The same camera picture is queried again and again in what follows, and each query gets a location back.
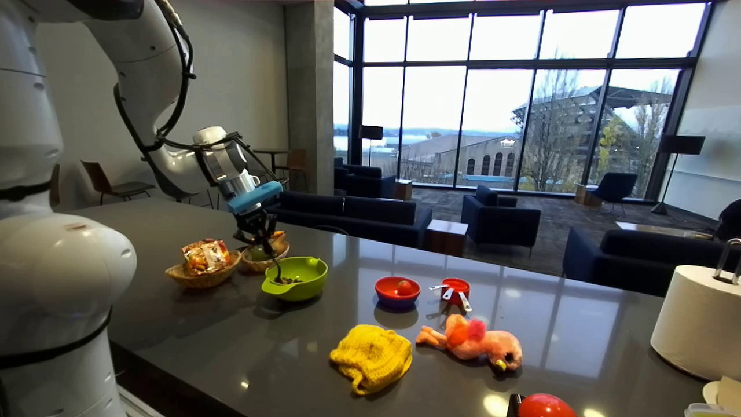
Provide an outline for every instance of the pink toy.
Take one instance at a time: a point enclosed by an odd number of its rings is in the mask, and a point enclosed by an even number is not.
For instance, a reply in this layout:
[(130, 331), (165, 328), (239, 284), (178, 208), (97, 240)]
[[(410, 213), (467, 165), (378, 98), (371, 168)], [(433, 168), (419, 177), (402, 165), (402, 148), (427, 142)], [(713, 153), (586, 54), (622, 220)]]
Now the pink toy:
[(420, 328), (416, 346), (431, 346), (435, 351), (448, 351), (456, 359), (488, 359), (496, 371), (517, 371), (523, 361), (523, 349), (508, 331), (485, 331), (483, 321), (467, 321), (463, 316), (448, 316), (444, 321), (444, 335), (433, 328)]

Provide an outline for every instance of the black countertop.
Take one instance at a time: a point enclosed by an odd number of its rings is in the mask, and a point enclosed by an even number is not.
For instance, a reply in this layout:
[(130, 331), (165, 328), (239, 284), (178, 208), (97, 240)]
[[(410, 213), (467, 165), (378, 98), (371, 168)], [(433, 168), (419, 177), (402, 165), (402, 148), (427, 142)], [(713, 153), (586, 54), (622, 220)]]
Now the black countertop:
[[(586, 417), (679, 417), (701, 402), (704, 382), (647, 346), (658, 298), (279, 225), (291, 256), (322, 258), (331, 272), (322, 299), (273, 311), (254, 277), (234, 277), (200, 295), (165, 277), (182, 243), (216, 236), (235, 249), (229, 213), (156, 199), (77, 213), (121, 230), (138, 256), (134, 284), (114, 311), (110, 342), (240, 415), (505, 417), (511, 393), (550, 393)], [(374, 280), (389, 273), (420, 285), (416, 311), (374, 306)], [(439, 328), (439, 304), (427, 287), (444, 277), (469, 280), (471, 313), (521, 338), (523, 368), (496, 377), (488, 366), (414, 349), (414, 365), (397, 386), (378, 399), (352, 397), (329, 351), (358, 323), (410, 342), (420, 325)]]

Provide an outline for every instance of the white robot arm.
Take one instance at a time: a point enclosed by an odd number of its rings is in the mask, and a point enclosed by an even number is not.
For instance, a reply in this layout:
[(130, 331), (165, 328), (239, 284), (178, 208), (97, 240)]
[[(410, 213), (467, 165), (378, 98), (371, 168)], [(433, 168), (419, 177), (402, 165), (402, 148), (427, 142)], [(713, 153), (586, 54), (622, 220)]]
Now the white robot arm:
[(167, 0), (0, 0), (0, 417), (123, 417), (106, 321), (136, 254), (115, 230), (48, 207), (62, 135), (34, 25), (52, 22), (80, 22), (110, 59), (118, 112), (167, 194), (216, 186), (239, 236), (265, 245), (276, 225), (261, 205), (279, 184), (221, 128), (190, 145), (167, 138), (192, 60)]

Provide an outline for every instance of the green bowl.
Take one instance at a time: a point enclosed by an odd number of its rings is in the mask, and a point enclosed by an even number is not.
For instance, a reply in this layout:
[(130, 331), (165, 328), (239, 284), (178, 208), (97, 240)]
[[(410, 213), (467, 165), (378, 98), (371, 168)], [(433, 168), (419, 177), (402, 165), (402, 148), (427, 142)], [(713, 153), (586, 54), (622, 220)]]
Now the green bowl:
[(277, 267), (271, 265), (263, 270), (261, 293), (282, 299), (282, 301), (307, 301), (316, 299), (323, 289), (327, 280), (327, 263), (319, 258), (300, 256), (300, 258), (282, 258), (279, 265), (279, 280)]

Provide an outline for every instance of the paper towel roll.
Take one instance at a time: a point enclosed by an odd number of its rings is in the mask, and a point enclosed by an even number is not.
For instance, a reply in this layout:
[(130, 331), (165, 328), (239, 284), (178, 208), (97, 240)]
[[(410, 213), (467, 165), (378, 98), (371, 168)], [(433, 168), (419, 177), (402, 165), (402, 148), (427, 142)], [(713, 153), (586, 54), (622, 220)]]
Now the paper towel roll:
[(680, 265), (650, 335), (668, 365), (704, 377), (741, 377), (741, 285), (720, 284), (716, 270)]

